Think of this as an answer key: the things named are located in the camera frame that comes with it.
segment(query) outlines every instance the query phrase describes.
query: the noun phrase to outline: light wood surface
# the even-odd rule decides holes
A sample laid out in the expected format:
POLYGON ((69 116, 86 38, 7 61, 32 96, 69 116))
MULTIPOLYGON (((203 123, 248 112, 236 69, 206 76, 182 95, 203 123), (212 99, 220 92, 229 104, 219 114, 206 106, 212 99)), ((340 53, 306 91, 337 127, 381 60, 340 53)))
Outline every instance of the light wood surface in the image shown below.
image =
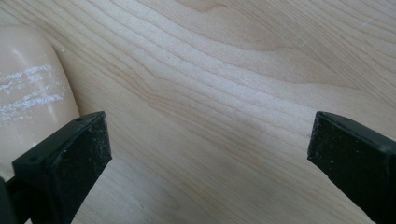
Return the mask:
POLYGON ((114 160, 74 223, 371 223, 306 150, 318 110, 396 139, 394 0, 6 0, 0 24, 106 111, 114 160))

